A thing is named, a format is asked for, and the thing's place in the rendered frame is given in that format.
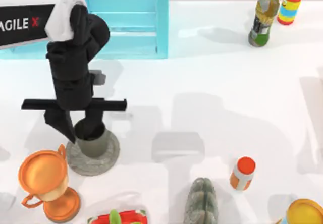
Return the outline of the grey cup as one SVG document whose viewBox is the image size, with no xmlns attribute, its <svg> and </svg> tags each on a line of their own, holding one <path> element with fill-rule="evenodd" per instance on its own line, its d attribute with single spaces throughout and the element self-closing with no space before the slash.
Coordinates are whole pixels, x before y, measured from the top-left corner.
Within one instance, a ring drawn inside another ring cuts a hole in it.
<svg viewBox="0 0 323 224">
<path fill-rule="evenodd" d="M 76 143 L 78 144 L 81 152 L 91 158 L 98 158 L 102 156 L 108 146 L 107 130 L 103 122 L 94 128 L 88 134 L 89 126 L 86 120 L 79 120 L 74 126 Z"/>
</svg>

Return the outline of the grey round coaster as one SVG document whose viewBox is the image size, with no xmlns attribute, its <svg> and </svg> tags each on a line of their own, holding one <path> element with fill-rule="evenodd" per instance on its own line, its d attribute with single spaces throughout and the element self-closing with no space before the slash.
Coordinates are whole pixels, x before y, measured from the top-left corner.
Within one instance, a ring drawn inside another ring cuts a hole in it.
<svg viewBox="0 0 323 224">
<path fill-rule="evenodd" d="M 84 155 L 77 143 L 68 142 L 66 156 L 69 167 L 82 176 L 97 176 L 110 170 L 119 157 L 120 144 L 117 137 L 109 130 L 107 130 L 107 140 L 107 150 L 98 158 Z"/>
</svg>

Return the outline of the orange trophy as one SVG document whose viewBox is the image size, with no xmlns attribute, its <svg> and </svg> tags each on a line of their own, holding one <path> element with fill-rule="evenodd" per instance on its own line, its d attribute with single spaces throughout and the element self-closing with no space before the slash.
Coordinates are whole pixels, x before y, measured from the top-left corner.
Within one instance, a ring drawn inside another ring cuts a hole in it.
<svg viewBox="0 0 323 224">
<path fill-rule="evenodd" d="M 68 186 L 65 146 L 38 151 L 21 164 L 18 179 L 29 193 L 22 201 L 27 208 L 43 206 L 46 217 L 55 223 L 72 220 L 79 212 L 80 197 Z"/>
</svg>

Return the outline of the light blue rack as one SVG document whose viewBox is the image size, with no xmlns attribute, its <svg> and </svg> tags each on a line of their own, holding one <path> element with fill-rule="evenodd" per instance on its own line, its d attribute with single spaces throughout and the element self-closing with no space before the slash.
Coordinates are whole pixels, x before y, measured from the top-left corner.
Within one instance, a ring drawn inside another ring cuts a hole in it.
<svg viewBox="0 0 323 224">
<path fill-rule="evenodd" d="M 86 0 L 110 29 L 100 59 L 168 57 L 169 0 Z"/>
</svg>

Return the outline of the red and green plant pot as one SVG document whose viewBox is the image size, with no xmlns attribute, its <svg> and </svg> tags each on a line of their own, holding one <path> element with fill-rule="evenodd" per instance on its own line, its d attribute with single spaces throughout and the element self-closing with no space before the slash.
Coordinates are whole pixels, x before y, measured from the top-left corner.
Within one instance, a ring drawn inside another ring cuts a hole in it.
<svg viewBox="0 0 323 224">
<path fill-rule="evenodd" d="M 87 224 L 148 224 L 145 210 L 111 210 L 108 214 L 91 217 Z"/>
</svg>

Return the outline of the grey-green bread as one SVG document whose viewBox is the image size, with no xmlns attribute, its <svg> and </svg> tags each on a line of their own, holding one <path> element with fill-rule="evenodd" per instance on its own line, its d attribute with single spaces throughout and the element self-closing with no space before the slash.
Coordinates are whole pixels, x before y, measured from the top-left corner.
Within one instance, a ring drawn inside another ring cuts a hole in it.
<svg viewBox="0 0 323 224">
<path fill-rule="evenodd" d="M 218 202 L 209 178 L 193 181 L 184 212 L 183 224 L 218 224 Z"/>
</svg>

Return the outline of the orange and white bottle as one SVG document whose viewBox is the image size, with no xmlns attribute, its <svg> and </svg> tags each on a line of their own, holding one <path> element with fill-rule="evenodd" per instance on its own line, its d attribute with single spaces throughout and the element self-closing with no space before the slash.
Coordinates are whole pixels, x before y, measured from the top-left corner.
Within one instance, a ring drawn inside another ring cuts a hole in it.
<svg viewBox="0 0 323 224">
<path fill-rule="evenodd" d="M 248 189 L 253 179 L 255 168 L 256 163 L 252 158 L 248 156 L 239 158 L 230 176 L 231 186 L 238 191 Z"/>
</svg>

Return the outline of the green bottle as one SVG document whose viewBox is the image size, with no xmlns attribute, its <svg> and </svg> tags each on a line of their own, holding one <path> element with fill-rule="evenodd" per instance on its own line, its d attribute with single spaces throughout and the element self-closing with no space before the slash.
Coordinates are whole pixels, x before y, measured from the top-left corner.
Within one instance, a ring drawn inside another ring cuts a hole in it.
<svg viewBox="0 0 323 224">
<path fill-rule="evenodd" d="M 270 29 L 280 6 L 279 0 L 258 0 L 255 18 L 248 41 L 254 47 L 263 47 L 270 37 Z"/>
</svg>

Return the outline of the stack of coloured rings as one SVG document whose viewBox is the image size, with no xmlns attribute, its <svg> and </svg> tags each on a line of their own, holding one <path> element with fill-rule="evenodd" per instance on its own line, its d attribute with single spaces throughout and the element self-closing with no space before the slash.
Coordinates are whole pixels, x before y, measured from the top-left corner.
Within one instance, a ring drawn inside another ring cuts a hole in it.
<svg viewBox="0 0 323 224">
<path fill-rule="evenodd" d="M 282 0 L 277 21 L 282 25 L 291 25 L 294 22 L 301 0 Z"/>
</svg>

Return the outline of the yellow and blue cup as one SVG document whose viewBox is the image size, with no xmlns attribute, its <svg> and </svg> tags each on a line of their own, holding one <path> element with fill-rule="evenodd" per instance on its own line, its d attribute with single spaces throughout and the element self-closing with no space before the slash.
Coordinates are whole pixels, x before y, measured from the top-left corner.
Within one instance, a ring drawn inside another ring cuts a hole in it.
<svg viewBox="0 0 323 224">
<path fill-rule="evenodd" d="M 275 224 L 323 224 L 323 207 L 310 199 L 297 199 Z"/>
</svg>

